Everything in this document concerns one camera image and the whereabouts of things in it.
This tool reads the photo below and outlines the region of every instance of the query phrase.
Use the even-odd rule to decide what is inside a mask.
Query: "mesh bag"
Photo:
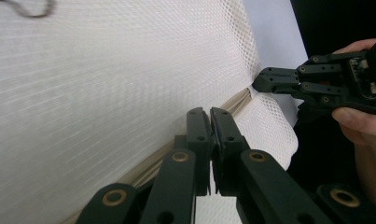
[[[35,19],[46,1],[16,3],[0,1],[0,223],[65,221],[258,73],[241,1],[57,0]],[[297,140],[269,95],[236,121],[287,167]],[[229,205],[199,199],[197,217],[233,223]]]

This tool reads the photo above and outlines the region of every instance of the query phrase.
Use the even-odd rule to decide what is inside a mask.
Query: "hand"
[[[370,49],[375,39],[356,41],[334,53],[347,53]],[[363,190],[376,203],[376,115],[352,108],[337,108],[332,117],[340,124],[341,130],[355,145],[356,170]]]

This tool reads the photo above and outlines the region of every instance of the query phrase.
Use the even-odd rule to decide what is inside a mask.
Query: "white mesh fabric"
[[[240,1],[65,0],[34,20],[0,2],[0,223],[67,219],[258,68]],[[282,139],[263,139],[281,161]]]

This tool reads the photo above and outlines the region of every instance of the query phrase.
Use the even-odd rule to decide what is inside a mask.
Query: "white surface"
[[[56,6],[30,20],[0,2],[0,223],[65,220],[181,134],[187,111],[222,105],[258,73],[239,1]],[[259,96],[241,128],[286,167],[296,137],[275,101]]]
[[[261,68],[282,67],[295,69],[307,61],[290,1],[244,0],[251,24]],[[297,106],[301,100],[290,95],[274,94],[291,126],[297,121]]]

